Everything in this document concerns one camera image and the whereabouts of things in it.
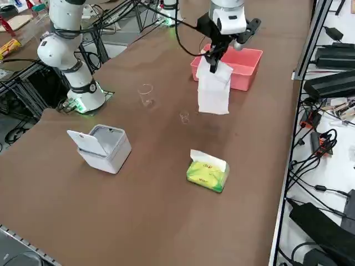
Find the yellow green packaging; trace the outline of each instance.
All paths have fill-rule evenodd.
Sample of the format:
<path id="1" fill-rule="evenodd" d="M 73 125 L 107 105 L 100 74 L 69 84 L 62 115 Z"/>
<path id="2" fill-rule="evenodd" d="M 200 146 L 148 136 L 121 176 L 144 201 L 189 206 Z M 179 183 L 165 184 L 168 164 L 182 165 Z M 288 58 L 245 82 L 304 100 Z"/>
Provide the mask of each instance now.
<path id="1" fill-rule="evenodd" d="M 188 181 L 221 193 L 228 173 L 228 164 L 226 164 L 225 171 L 222 172 L 219 167 L 211 163 L 194 161 L 191 163 L 186 175 Z"/>

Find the green tissue pack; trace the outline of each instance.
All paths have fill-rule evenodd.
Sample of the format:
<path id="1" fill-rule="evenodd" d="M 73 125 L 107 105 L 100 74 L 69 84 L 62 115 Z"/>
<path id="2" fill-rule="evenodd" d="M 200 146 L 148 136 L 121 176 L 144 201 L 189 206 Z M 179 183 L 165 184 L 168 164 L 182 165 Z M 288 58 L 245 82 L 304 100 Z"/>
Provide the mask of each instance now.
<path id="1" fill-rule="evenodd" d="M 228 164 L 201 151 L 191 150 L 190 156 L 193 162 L 187 170 L 187 180 L 221 193 L 229 174 Z"/>

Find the red object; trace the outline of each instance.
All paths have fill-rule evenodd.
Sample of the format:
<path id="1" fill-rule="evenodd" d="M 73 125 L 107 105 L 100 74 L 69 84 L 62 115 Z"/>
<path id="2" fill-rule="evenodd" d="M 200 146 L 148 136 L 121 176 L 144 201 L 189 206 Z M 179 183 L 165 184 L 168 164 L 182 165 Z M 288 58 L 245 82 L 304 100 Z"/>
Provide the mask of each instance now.
<path id="1" fill-rule="evenodd" d="M 32 8 L 34 7 L 34 5 L 31 3 L 30 0 L 26 0 L 26 4 L 27 4 L 28 9 L 32 10 Z"/>
<path id="2" fill-rule="evenodd" d="M 16 34 L 13 31 L 13 29 L 11 28 L 10 24 L 7 23 L 7 21 L 2 16 L 0 16 L 0 22 L 1 22 L 1 25 L 4 27 L 4 29 L 6 30 L 7 33 L 11 34 L 12 37 L 16 36 Z"/>
<path id="3" fill-rule="evenodd" d="M 210 44 L 204 47 L 207 51 L 211 48 Z M 231 76 L 231 88 L 247 91 L 254 81 L 257 69 L 259 67 L 262 51 L 244 48 L 242 51 L 236 51 L 232 46 L 228 47 L 227 52 L 221 61 L 233 68 Z M 192 75 L 195 81 L 197 67 L 200 64 L 201 57 L 196 57 L 191 63 Z"/>

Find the white tissue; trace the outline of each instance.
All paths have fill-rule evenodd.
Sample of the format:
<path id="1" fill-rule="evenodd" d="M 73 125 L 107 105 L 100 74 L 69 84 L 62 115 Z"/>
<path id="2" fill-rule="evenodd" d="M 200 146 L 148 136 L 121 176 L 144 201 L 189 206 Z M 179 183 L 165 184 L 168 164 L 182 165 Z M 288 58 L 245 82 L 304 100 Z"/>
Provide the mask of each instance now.
<path id="1" fill-rule="evenodd" d="M 206 162 L 218 167 L 222 172 L 226 171 L 226 161 L 208 155 L 202 151 L 191 150 L 190 157 L 194 162 Z"/>
<path id="2" fill-rule="evenodd" d="M 210 64 L 204 57 L 197 67 L 199 78 L 199 112 L 224 115 L 229 114 L 229 91 L 233 68 L 223 62 L 218 63 L 216 73 L 210 72 Z"/>

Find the paper towel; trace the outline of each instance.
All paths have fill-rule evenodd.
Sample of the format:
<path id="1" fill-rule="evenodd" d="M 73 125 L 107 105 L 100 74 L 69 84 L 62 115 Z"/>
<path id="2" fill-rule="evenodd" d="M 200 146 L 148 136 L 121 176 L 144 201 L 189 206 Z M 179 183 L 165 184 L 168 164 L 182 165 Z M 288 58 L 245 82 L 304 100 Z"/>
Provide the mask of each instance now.
<path id="1" fill-rule="evenodd" d="M 223 62 L 218 63 L 216 73 L 210 72 L 210 64 L 201 58 L 196 76 L 199 78 L 199 112 L 224 115 L 229 114 L 229 91 L 233 68 Z"/>

